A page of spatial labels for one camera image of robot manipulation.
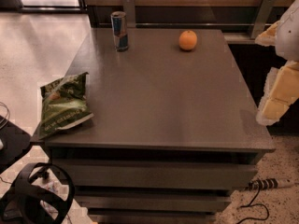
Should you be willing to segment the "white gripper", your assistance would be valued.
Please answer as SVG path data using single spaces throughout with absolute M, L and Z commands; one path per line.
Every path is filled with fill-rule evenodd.
M 279 21 L 259 34 L 255 43 L 264 47 L 276 45 L 276 54 L 289 60 L 280 68 L 272 67 L 264 83 L 256 120 L 270 126 L 299 98 L 299 0 L 291 4 Z

